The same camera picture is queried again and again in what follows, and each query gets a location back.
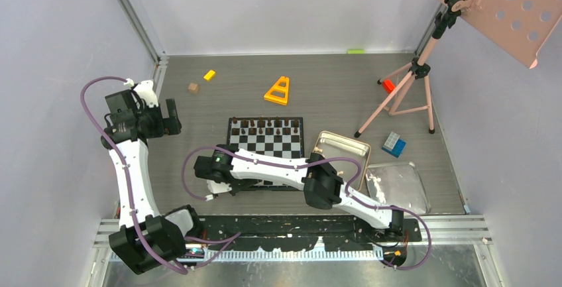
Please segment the black white chess board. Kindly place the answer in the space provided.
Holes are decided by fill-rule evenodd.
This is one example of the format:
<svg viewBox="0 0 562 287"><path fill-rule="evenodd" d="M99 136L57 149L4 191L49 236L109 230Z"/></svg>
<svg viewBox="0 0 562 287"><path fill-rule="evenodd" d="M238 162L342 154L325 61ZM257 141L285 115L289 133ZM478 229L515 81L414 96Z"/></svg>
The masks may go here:
<svg viewBox="0 0 562 287"><path fill-rule="evenodd" d="M302 117L231 117L227 144L257 154L296 159L305 156Z"/></svg>

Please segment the orange triangular plastic frame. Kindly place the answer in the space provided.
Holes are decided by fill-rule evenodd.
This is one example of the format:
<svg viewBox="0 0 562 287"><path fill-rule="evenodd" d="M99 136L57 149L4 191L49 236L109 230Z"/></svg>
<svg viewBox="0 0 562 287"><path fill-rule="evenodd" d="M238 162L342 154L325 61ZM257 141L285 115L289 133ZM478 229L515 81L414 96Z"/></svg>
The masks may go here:
<svg viewBox="0 0 562 287"><path fill-rule="evenodd" d="M264 94L264 100L287 106L290 90L290 79L281 76L276 83Z"/></svg>

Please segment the gold tin box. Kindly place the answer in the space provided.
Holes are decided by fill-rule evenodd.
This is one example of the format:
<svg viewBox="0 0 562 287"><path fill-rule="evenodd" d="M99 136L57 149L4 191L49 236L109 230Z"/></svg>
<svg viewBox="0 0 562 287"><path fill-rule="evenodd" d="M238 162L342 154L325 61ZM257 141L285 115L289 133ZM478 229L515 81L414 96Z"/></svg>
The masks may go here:
<svg viewBox="0 0 562 287"><path fill-rule="evenodd" d="M345 157L357 161L361 166L361 172L351 187L358 191L362 190L365 183L365 172L371 150L371 146L367 143L329 131L321 131L313 146L313 152L321 154L324 158Z"/></svg>

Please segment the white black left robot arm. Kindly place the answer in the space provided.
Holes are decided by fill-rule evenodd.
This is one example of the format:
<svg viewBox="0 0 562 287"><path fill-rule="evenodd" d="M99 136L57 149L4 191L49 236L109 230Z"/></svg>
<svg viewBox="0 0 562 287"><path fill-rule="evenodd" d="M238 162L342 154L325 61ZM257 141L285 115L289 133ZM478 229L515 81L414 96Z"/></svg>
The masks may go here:
<svg viewBox="0 0 562 287"><path fill-rule="evenodd" d="M120 196L119 230L109 236L112 251L135 273L143 274L184 256L185 242L196 243L203 225L193 207L185 205L166 214L156 206L148 172L148 140L178 135L182 124L173 99L169 116L153 92L140 87L106 96L107 138L103 146L115 163Z"/></svg>

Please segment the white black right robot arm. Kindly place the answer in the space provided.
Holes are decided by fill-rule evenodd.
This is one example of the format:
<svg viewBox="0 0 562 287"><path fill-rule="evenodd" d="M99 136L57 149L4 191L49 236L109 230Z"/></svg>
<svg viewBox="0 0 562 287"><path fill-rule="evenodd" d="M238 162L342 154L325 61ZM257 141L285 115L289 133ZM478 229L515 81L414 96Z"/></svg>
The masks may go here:
<svg viewBox="0 0 562 287"><path fill-rule="evenodd" d="M337 157L325 158L313 152L309 158L278 158L229 145L212 149L211 156L197 157L194 173L209 182L213 195L247 188L254 180L280 182L303 192L310 207L350 213L378 229L387 241L395 241L405 231L403 212L351 187L359 172L344 182L332 166L339 161Z"/></svg>

